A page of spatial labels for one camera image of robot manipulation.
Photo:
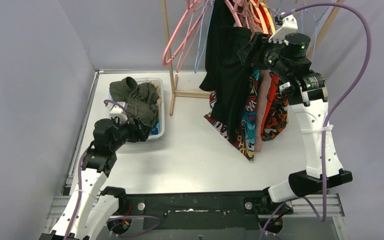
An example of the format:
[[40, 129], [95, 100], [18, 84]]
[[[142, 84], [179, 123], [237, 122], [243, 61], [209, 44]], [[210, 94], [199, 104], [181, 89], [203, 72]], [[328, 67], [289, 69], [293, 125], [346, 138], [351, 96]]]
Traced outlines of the turquoise shark print shorts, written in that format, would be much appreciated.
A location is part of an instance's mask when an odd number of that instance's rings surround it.
[[155, 135], [158, 135], [160, 133], [160, 127], [161, 127], [161, 124], [160, 124], [160, 121], [157, 121], [153, 127], [153, 129], [151, 130], [151, 132], [149, 133], [150, 136], [155, 136]]

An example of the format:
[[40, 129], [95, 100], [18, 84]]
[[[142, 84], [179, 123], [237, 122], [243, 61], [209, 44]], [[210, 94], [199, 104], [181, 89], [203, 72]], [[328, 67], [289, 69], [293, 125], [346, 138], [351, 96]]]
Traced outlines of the olive green shorts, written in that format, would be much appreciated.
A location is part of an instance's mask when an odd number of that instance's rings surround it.
[[127, 110], [134, 117], [138, 117], [144, 124], [154, 128], [156, 113], [147, 103], [148, 86], [146, 82], [138, 83], [128, 76], [120, 81], [109, 84], [109, 93], [115, 102], [127, 103]]

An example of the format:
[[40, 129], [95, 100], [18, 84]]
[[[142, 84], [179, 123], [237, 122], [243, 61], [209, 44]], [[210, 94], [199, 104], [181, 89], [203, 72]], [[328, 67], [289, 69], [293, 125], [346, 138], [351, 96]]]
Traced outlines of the beige shorts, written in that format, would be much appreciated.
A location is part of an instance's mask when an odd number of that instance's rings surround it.
[[145, 84], [148, 87], [147, 103], [155, 112], [156, 119], [159, 120], [162, 105], [161, 87], [158, 84], [155, 84], [154, 81], [149, 81]]

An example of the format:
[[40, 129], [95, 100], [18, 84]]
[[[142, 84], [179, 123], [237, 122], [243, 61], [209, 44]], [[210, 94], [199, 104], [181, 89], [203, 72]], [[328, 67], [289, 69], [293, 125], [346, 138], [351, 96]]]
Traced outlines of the thin blue wire hanger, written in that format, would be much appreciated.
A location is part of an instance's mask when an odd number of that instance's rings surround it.
[[205, 40], [203, 40], [203, 32], [204, 32], [204, 22], [206, 15], [209, 13], [209, 20], [211, 20], [214, 8], [214, 0], [206, 0], [203, 5], [203, 14], [199, 25], [198, 31], [198, 44], [197, 44], [197, 53], [194, 61], [193, 72], [196, 74], [200, 68], [200, 64], [204, 55], [204, 50], [207, 44], [207, 37], [209, 32], [209, 27], [206, 30]]

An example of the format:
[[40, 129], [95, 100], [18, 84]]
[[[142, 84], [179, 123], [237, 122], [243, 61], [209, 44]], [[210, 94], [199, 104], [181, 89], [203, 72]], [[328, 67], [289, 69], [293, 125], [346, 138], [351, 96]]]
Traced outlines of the thin pink wire hanger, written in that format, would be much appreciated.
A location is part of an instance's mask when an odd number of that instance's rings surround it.
[[[183, 24], [187, 19], [189, 22], [187, 23], [187, 29], [185, 33], [185, 37], [180, 43], [178, 49], [175, 51], [173, 56], [178, 57], [178, 62], [176, 64], [176, 72], [179, 73], [183, 68], [186, 58], [190, 55], [193, 46], [196, 46], [196, 55], [197, 55], [197, 46], [199, 41], [199, 26], [202, 19], [202, 15], [204, 12], [204, 3], [206, 0], [187, 0], [186, 1], [186, 10], [179, 20], [175, 31], [173, 32], [173, 36], [177, 35]], [[207, 31], [207, 26], [204, 24], [203, 32]]]

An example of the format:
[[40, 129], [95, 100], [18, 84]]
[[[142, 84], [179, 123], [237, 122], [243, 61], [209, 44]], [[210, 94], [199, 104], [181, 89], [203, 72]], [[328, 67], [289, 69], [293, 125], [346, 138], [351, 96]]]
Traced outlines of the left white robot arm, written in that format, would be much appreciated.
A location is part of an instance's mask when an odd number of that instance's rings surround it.
[[41, 240], [94, 240], [113, 214], [125, 215], [129, 202], [124, 188], [107, 186], [125, 143], [144, 142], [153, 128], [138, 117], [127, 123], [104, 118], [94, 124], [93, 141], [79, 161], [78, 183], [56, 224]]

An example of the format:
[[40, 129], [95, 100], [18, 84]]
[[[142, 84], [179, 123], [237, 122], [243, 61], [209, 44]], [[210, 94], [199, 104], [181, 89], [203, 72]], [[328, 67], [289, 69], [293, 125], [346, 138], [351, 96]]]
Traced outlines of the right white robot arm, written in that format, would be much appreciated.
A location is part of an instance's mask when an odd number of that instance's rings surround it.
[[339, 160], [332, 125], [324, 124], [328, 91], [324, 77], [311, 70], [312, 63], [307, 58], [310, 37], [289, 33], [279, 43], [270, 41], [270, 37], [256, 33], [237, 54], [243, 65], [270, 70], [279, 78], [279, 91], [297, 118], [306, 154], [305, 170], [291, 173], [286, 181], [266, 188], [261, 207], [272, 214], [283, 201], [317, 193], [323, 187], [350, 183], [353, 174]]

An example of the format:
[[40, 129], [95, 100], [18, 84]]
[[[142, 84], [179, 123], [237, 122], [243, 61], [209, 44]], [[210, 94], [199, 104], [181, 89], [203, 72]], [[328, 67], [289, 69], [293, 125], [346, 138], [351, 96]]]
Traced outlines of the dusty pink shorts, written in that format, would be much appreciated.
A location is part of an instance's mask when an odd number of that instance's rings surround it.
[[[270, 13], [263, 0], [249, 0], [247, 2], [246, 17], [249, 27], [253, 34], [261, 32], [270, 35], [273, 27], [273, 21], [270, 20]], [[270, 74], [268, 70], [261, 70], [258, 79], [256, 124], [255, 124], [255, 145], [254, 151], [260, 152], [263, 147], [261, 130], [263, 119], [267, 109], [267, 94], [270, 88]]]

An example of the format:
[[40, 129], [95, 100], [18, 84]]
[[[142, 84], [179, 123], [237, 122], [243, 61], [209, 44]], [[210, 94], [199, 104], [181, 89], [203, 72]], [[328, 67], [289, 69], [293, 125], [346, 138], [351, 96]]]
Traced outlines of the orange red shorts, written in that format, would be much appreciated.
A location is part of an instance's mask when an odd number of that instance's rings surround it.
[[[276, 28], [269, 7], [263, 0], [251, 0], [249, 3], [254, 23], [264, 34], [272, 35]], [[258, 94], [262, 98], [263, 113], [259, 134], [262, 141], [267, 142], [277, 137], [288, 124], [288, 102], [282, 100], [279, 91], [279, 77], [269, 70], [260, 73], [262, 82]]]

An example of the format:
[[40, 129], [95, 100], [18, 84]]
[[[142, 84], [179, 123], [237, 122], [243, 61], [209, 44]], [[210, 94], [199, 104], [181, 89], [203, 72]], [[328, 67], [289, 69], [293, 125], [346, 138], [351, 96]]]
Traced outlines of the black orange patterned shorts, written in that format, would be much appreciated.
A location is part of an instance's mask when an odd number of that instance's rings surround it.
[[260, 131], [261, 139], [264, 142], [273, 140], [286, 128], [289, 105], [286, 95], [280, 94], [279, 90], [270, 89], [266, 99], [266, 110]]

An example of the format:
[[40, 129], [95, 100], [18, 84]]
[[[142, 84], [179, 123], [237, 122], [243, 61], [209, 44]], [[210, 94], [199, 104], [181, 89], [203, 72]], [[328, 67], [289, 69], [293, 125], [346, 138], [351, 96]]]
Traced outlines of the comic print shorts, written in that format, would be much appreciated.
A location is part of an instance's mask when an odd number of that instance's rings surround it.
[[210, 112], [204, 115], [204, 118], [213, 128], [250, 162], [252, 162], [255, 157], [259, 78], [259, 70], [254, 70], [249, 77], [248, 83], [250, 91], [246, 97], [239, 126], [234, 130], [233, 140], [229, 140], [228, 138], [227, 126], [213, 118], [214, 106], [217, 102], [215, 90], [209, 93]]

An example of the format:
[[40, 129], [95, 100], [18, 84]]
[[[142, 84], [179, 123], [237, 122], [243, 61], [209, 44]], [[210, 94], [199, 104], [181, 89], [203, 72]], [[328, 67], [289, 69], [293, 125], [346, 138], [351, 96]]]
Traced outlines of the white perforated plastic basket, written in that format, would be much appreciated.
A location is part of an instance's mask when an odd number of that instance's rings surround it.
[[109, 84], [109, 116], [129, 127], [137, 127], [130, 140], [144, 142], [161, 128], [162, 82], [158, 78], [125, 77]]

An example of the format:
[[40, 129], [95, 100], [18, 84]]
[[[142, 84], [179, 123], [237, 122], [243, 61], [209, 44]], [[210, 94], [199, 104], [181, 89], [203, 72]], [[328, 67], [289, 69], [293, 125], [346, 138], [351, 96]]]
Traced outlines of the wooden clothes rack frame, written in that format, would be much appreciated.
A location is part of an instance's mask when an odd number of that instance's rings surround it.
[[[261, 24], [260, 27], [262, 27], [262, 30], [264, 33], [274, 33], [275, 26], [274, 21], [269, 17], [272, 17], [271, 13], [269, 13], [269, 7], [268, 3], [266, 3], [268, 0], [253, 0], [250, 7], [252, 9], [252, 17], [256, 17], [252, 23]], [[197, 36], [199, 37], [199, 40], [197, 42], [197, 55], [195, 57], [195, 62], [193, 65], [194, 73], [198, 71], [200, 68], [200, 64], [202, 61], [202, 56], [204, 54], [204, 48], [201, 50], [202, 44], [202, 30], [204, 29], [203, 24], [205, 22], [205, 18], [208, 15], [209, 19], [208, 22], [211, 21], [212, 11], [214, 9], [215, 0], [186, 0], [186, 9], [180, 18], [179, 22], [177, 23], [176, 28], [170, 34], [170, 26], [169, 26], [169, 18], [168, 18], [168, 8], [167, 8], [167, 1], [161, 0], [161, 7], [162, 7], [162, 13], [163, 13], [163, 21], [164, 21], [164, 29], [165, 29], [165, 37], [166, 37], [166, 48], [163, 52], [163, 58], [162, 58], [162, 65], [163, 67], [168, 67], [169, 70], [169, 76], [170, 76], [170, 86], [171, 86], [171, 102], [169, 106], [169, 116], [173, 116], [174, 109], [175, 109], [175, 100], [176, 97], [184, 97], [184, 98], [208, 98], [209, 92], [202, 91], [202, 90], [183, 90], [178, 89], [178, 81], [179, 81], [179, 72], [182, 70], [182, 67], [184, 65], [185, 60], [188, 58], [189, 52], [191, 50], [191, 47], [193, 46], [195, 39]], [[234, 0], [234, 3], [231, 3], [230, 0], [225, 0], [225, 4], [227, 5], [228, 9], [232, 11], [233, 18], [235, 19], [235, 23], [238, 24], [238, 26], [242, 26], [242, 23], [239, 23], [240, 17], [238, 14], [235, 15], [235, 12], [237, 10], [238, 4], [236, 0]], [[331, 27], [333, 21], [335, 20], [337, 14], [339, 12], [339, 8], [333, 7], [332, 10], [326, 10], [323, 12], [323, 14], [320, 16], [320, 18], [316, 18], [315, 20], [315, 40], [314, 40], [314, 46], [312, 46], [309, 50], [309, 57], [314, 57], [315, 51], [319, 44], [324, 39], [327, 31]], [[174, 51], [172, 54], [172, 45], [174, 41], [176, 40], [177, 36], [179, 35], [179, 32], [181, 28], [184, 25], [184, 22], [189, 19], [187, 31], [185, 32], [184, 39], [180, 42], [179, 47]], [[320, 21], [325, 20], [323, 22], [323, 25], [319, 29]], [[190, 42], [190, 45], [185, 53], [185, 47], [187, 43]], [[176, 67], [173, 67], [173, 62], [175, 59], [178, 58]]]

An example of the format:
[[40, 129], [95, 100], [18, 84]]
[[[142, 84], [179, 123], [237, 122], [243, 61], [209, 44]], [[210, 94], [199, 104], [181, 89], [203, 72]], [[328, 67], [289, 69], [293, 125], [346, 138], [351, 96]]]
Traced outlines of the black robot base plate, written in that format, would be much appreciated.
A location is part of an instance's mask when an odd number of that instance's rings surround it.
[[124, 189], [107, 187], [101, 196], [112, 195], [118, 208], [113, 216], [137, 216], [138, 220], [111, 220], [107, 227], [126, 236], [133, 227], [140, 230], [258, 230], [271, 214], [267, 230], [278, 233], [283, 216], [293, 214], [292, 207], [272, 203], [268, 193], [224, 191], [193, 193], [127, 194]]

